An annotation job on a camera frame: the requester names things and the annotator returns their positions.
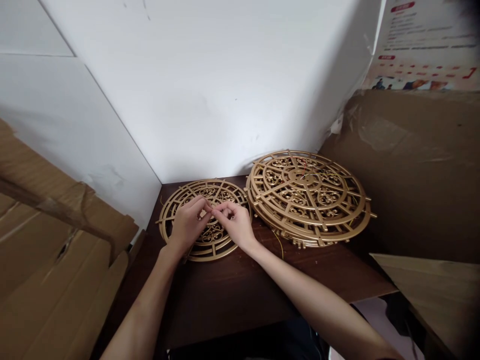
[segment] white wall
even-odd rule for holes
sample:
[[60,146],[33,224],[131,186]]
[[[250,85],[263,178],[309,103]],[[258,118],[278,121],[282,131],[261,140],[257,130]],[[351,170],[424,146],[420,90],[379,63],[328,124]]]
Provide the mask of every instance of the white wall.
[[73,56],[37,0],[0,1],[0,53]]
[[[3,0],[1,7],[8,12],[0,20],[18,21],[0,21],[0,30],[16,39],[0,36],[0,118],[20,140],[145,228],[160,181],[42,7],[36,0],[16,1]],[[31,21],[36,17],[41,21]]]
[[[370,62],[380,8],[380,0],[41,2],[163,183],[244,174],[278,149],[318,150]],[[352,21],[358,41],[338,58]]]

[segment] round gold frame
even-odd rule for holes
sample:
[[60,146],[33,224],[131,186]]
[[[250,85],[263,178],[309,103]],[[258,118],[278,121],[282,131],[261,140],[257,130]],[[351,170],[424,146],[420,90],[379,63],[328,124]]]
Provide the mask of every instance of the round gold frame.
[[254,161],[246,191],[258,216],[299,248],[348,241],[376,217],[360,182],[311,152],[277,151]]
[[[252,220],[252,211],[247,196],[235,184],[220,179],[193,181],[185,186],[180,186],[161,209],[157,223],[161,236],[167,243],[172,233],[177,210],[197,195],[204,196],[214,207],[225,201],[240,204],[248,209],[250,221]],[[194,262],[212,261],[230,254],[236,248],[237,245],[232,241],[227,231],[217,219],[212,217],[190,249],[187,259]]]

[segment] forearm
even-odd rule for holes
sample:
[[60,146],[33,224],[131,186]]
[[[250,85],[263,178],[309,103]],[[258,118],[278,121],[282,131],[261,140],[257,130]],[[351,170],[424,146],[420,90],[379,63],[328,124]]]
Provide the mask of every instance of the forearm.
[[282,261],[260,243],[247,253],[285,292],[307,322],[346,359],[401,359],[337,294]]
[[180,256],[160,250],[145,285],[102,355],[109,359],[152,359],[170,285]]

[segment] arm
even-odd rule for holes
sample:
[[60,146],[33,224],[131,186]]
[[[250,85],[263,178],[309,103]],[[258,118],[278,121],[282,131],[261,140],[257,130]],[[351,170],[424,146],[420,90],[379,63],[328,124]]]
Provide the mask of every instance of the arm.
[[[202,210],[206,214],[199,218]],[[153,358],[175,269],[182,255],[190,249],[207,225],[211,211],[210,203],[202,196],[197,196],[177,211],[168,244],[160,250],[150,276],[101,360]]]
[[341,297],[263,247],[255,239],[245,208],[224,202],[212,215],[232,240],[270,275],[315,331],[343,357],[402,359]]

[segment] finger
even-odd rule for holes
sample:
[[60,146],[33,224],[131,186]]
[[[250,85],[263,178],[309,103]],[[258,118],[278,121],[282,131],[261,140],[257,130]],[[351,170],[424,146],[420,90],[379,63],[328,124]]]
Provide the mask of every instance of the finger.
[[197,203],[200,199],[205,199],[202,195],[195,196],[192,200],[183,205],[184,208],[189,209]]
[[207,213],[210,213],[212,211],[212,208],[207,205],[207,199],[205,199],[204,197],[199,199],[191,206],[191,211],[193,211],[195,214],[199,214],[202,209],[205,210]]
[[209,213],[209,212],[207,212],[205,215],[203,215],[203,217],[198,222],[199,231],[202,231],[203,229],[205,229],[205,227],[207,226],[207,223],[209,222],[209,220],[211,218],[212,218],[212,214]]
[[218,211],[217,208],[213,209],[211,214],[215,217],[215,219],[218,220],[218,222],[226,229],[227,226],[230,223],[230,220],[228,217],[222,214],[221,211]]
[[208,210],[209,212],[212,211],[213,207],[212,207],[212,203],[210,202],[210,200],[208,200],[207,198],[205,198],[205,202],[206,202],[206,205],[208,207]]
[[233,213],[235,213],[235,211],[238,209],[238,208],[241,208],[240,205],[238,204],[235,204],[231,201],[224,201],[222,202],[220,205],[217,205],[215,206],[215,210],[218,210],[218,211],[222,211],[224,209],[229,209],[231,210]]

